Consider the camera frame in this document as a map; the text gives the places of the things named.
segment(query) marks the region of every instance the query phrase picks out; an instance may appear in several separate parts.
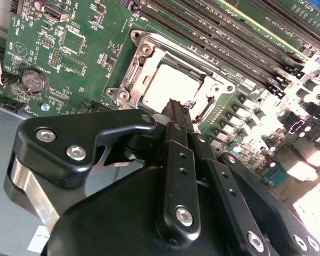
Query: ram slot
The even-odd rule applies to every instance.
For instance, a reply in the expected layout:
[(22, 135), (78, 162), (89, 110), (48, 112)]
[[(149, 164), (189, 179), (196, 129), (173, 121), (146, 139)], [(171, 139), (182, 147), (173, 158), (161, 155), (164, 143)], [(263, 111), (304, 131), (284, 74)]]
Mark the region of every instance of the ram slot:
[(205, 38), (205, 40), (211, 46), (217, 47), (218, 49), (227, 52), (229, 56), (233, 56), (235, 61), (243, 63), (245, 67), (251, 67), (254, 72), (260, 73), (261, 76), (263, 76), (263, 78), (265, 78), (266, 80), (275, 80), (277, 77), (284, 79), (284, 77), (281, 76), (282, 74), (280, 74), (277, 70), (274, 70), (273, 68), (266, 66), (264, 60), (262, 60), (261, 63), (259, 63), (257, 58), (260, 57), (256, 56), (256, 53), (246, 55), (246, 53), (244, 53), (245, 49), (240, 50), (235, 46), (230, 48), (230, 46), (232, 45), (231, 41), (229, 41), (228, 45), (219, 38), (219, 35), (217, 33), (213, 33), (207, 28), (200, 26), (199, 24), (197, 24), (195, 20), (192, 21), (188, 19), (182, 13), (176, 12), (172, 5), (168, 5), (167, 3), (159, 0), (146, 1), (146, 3), (151, 5), (155, 9), (160, 10), (162, 13), (166, 14), (173, 20), (176, 20), (184, 27), (191, 30), (192, 34), (195, 34), (200, 38)]
[(262, 10), (264, 13), (270, 15), (272, 19), (281, 23), (281, 25), (283, 25), (291, 32), (295, 33), (302, 40), (311, 44), (313, 47), (317, 48), (320, 51), (320, 34), (316, 31), (311, 31), (310, 29), (308, 29), (308, 27), (304, 25), (304, 22), (298, 22), (297, 18), (294, 17), (293, 13), (292, 15), (288, 15), (288, 13), (291, 12), (286, 10), (285, 15), (282, 15), (280, 12), (276, 10), (276, 8), (274, 9), (269, 4), (266, 4), (266, 2), (268, 1), (250, 0), (250, 2), (253, 5), (255, 5), (258, 9)]
[(232, 35), (243, 40), (248, 45), (256, 48), (263, 55), (267, 56), (276, 65), (285, 69), (289, 65), (294, 67), (303, 68), (301, 65), (302, 60), (292, 58), (290, 53), (287, 53), (284, 49), (277, 46), (272, 41), (254, 31), (248, 24), (237, 20), (235, 17), (225, 12), (223, 9), (213, 8), (213, 13), (202, 8), (192, 0), (172, 0), (177, 5), (186, 9), (190, 13), (199, 17), (202, 21), (209, 24), (211, 27), (219, 26), (227, 30)]
[(164, 17), (159, 15), (157, 12), (149, 8), (140, 8), (138, 12), (142, 17), (146, 18), (147, 20), (151, 20), (159, 24), (164, 29), (188, 41), (191, 45), (201, 50), (202, 52), (205, 52), (209, 56), (215, 58), (216, 60), (219, 60), (221, 63), (225, 63), (226, 65), (231, 67), (234, 71), (242, 75), (244, 78), (247, 78), (257, 83), (258, 85), (268, 90), (273, 95), (277, 96), (279, 99), (282, 99), (285, 96), (285, 93), (283, 93), (277, 87), (273, 86), (268, 80), (255, 74), (252, 70), (249, 70), (249, 68), (246, 68), (242, 63), (239, 63), (238, 61), (233, 61), (231, 58), (229, 58), (230, 56), (226, 56), (222, 54), (220, 51), (216, 50), (214, 47), (209, 46), (208, 44), (203, 42), (201, 39), (193, 36), (192, 33), (183, 31), (180, 27), (176, 26), (172, 22), (169, 22)]

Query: green circuit board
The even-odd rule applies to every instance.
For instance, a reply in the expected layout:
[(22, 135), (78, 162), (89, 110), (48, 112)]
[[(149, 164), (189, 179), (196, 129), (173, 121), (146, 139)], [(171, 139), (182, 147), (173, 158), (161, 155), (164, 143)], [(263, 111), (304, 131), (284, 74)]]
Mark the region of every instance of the green circuit board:
[[(45, 11), (37, 10), (33, 0), (13, 0), (12, 2), (19, 8), (14, 9), (11, 15), (3, 69), (17, 76), (21, 76), (26, 69), (38, 69), (47, 76), (50, 85), (41, 93), (31, 94), (26, 91), (19, 80), (16, 84), (2, 86), (0, 94), (4, 102), (13, 100), (22, 103), (24, 111), (33, 116), (86, 113), (91, 111), (88, 106), (94, 105), (102, 105), (107, 109), (118, 109), (115, 102), (106, 95), (106, 89), (120, 86), (135, 54), (137, 47), (130, 38), (133, 30), (144, 30), (163, 35), (201, 58), (206, 58), (203, 50), (195, 49), (191, 42), (178, 33), (122, 6), (122, 3), (128, 2), (126, 0), (50, 0), (51, 6), (66, 15), (66, 18), (61, 21), (55, 19), (54, 14), (50, 17), (49, 13), (46, 15)], [(147, 4), (152, 4), (152, 1), (137, 2), (144, 5), (144, 9), (149, 8)], [(162, 2), (172, 6), (174, 10), (183, 15), (189, 16), (191, 20), (201, 22), (198, 16), (195, 17), (183, 9), (180, 1)], [(320, 57), (320, 50), (308, 45), (303, 36), (294, 34), (291, 27), (284, 26), (273, 19), (256, 6), (254, 0), (192, 0), (192, 2), (201, 6), (203, 14), (216, 15), (219, 20), (224, 20), (223, 26), (226, 29), (232, 28), (243, 33), (244, 38), (254, 42), (254, 47), (268, 50), (274, 49), (271, 44), (279, 47), (281, 51), (272, 50), (271, 52), (278, 61), (298, 67), (298, 61), (311, 60), (311, 53)], [(244, 26), (249, 26), (251, 33), (223, 19), (222, 16), (218, 16), (206, 2), (217, 4), (223, 15), (229, 15), (243, 23)], [(280, 0), (279, 2), (320, 33), (320, 11), (318, 9), (302, 0)], [(159, 17), (170, 20), (170, 23), (176, 27), (185, 27), (183, 23), (162, 13), (160, 9), (157, 10), (156, 5), (150, 9), (155, 11)], [(251, 48), (233, 40), (223, 32), (215, 31), (215, 33), (216, 37), (228, 41), (236, 51), (241, 52), (251, 63), (255, 64), (249, 67), (238, 58), (233, 60), (234, 62), (240, 61), (239, 66), (251, 70), (247, 71), (250, 72), (250, 76), (256, 74), (261, 81), (266, 81), (268, 70), (275, 70), (276, 67), (271, 66), (270, 62), (265, 59), (261, 61), (261, 56), (254, 54)], [(287, 58), (286, 52), (289, 52), (298, 61)], [(220, 50), (219, 54), (226, 60), (232, 58), (231, 52)], [(287, 109), (288, 105), (295, 106), (298, 103), (297, 99), (290, 97), (284, 100), (278, 99), (268, 93), (257, 81), (250, 81), (248, 77), (243, 76), (233, 65), (223, 61), (223, 58), (220, 60), (209, 58), (209, 61), (219, 68), (226, 78), (234, 81), (237, 89), (232, 94), (223, 94), (206, 119), (199, 124), (198, 128), (201, 133), (207, 137), (214, 136), (220, 121), (225, 119), (225, 112), (231, 110), (233, 104), (239, 103), (240, 95), (246, 95), (256, 102), (258, 107), (266, 108), (274, 113)], [(320, 65), (313, 70), (313, 75), (320, 82)], [(41, 108), (43, 103), (50, 107), (48, 111)], [(237, 136), (233, 139), (242, 143)], [(286, 140), (294, 139), (296, 137), (288, 136)], [(245, 158), (245, 162), (255, 159), (253, 163), (248, 164), (248, 167), (255, 170), (264, 164), (263, 157), (255, 149), (256, 146), (244, 145), (244, 147), (246, 150), (245, 153), (241, 153), (243, 154), (241, 157)]]

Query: mounting hole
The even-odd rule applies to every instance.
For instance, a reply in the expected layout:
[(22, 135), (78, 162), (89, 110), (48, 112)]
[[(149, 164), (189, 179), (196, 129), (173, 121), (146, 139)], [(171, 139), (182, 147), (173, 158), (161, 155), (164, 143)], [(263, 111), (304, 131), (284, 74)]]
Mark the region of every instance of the mounting hole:
[(112, 89), (109, 89), (107, 93), (108, 93), (108, 95), (110, 95), (110, 96), (114, 95), (114, 91), (113, 91)]
[(187, 175), (188, 174), (188, 171), (185, 169), (185, 168), (180, 168), (179, 171), (181, 172), (181, 174), (183, 175)]
[(224, 178), (229, 179), (229, 175), (227, 175), (226, 173), (222, 172), (222, 175)]
[(229, 189), (230, 194), (232, 194), (232, 196), (236, 197), (237, 193), (233, 191), (233, 189)]
[(179, 154), (182, 159), (187, 159), (187, 156), (184, 153)]
[(133, 34), (133, 38), (134, 38), (134, 39), (138, 39), (138, 38), (139, 38), (139, 36), (140, 36), (140, 34), (139, 34), (139, 33), (137, 33), (137, 32), (135, 32), (135, 33)]
[(174, 124), (174, 127), (178, 130), (178, 131), (182, 131), (182, 128), (179, 124)]
[(147, 123), (151, 123), (151, 119), (150, 119), (150, 117), (149, 117), (148, 115), (143, 114), (143, 115), (141, 115), (141, 117), (142, 117), (142, 119), (143, 119), (144, 121), (146, 121)]

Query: gray metal surface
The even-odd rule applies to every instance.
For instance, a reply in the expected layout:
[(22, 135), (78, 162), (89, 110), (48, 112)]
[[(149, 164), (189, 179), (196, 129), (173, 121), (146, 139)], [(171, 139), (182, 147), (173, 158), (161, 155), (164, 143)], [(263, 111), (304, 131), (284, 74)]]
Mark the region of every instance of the gray metal surface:
[[(3, 188), (7, 166), (10, 160), (14, 136), (22, 119), (0, 109), (0, 255), (36, 256), (27, 247), (42, 222), (26, 210), (12, 203)], [(127, 167), (106, 168), (90, 175), (85, 188), (86, 195), (112, 184), (141, 167), (134, 163)]]

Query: metal bracket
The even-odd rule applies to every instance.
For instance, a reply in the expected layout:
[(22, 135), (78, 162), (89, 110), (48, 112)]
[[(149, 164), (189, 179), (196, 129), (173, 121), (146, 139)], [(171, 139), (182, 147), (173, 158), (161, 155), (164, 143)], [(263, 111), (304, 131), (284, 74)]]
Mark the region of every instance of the metal bracket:
[(280, 255), (320, 255), (319, 242), (235, 156), (223, 153), (218, 161), (229, 167), (262, 232)]
[[(173, 109), (181, 109), (176, 101), (169, 104)], [(194, 153), (187, 147), (186, 128), (177, 123), (176, 118), (172, 119), (174, 121), (166, 125), (164, 187), (158, 203), (156, 227), (172, 246), (185, 247), (199, 237), (201, 221)]]
[(71, 188), (86, 180), (97, 147), (105, 146), (104, 159), (120, 137), (148, 134), (155, 126), (154, 119), (138, 109), (32, 118), (19, 125), (13, 151), (27, 168)]
[(232, 255), (270, 255), (266, 241), (257, 226), (233, 175), (218, 163), (207, 140), (193, 133), (190, 143), (195, 152), (198, 175), (207, 180), (215, 198), (218, 218), (223, 220)]

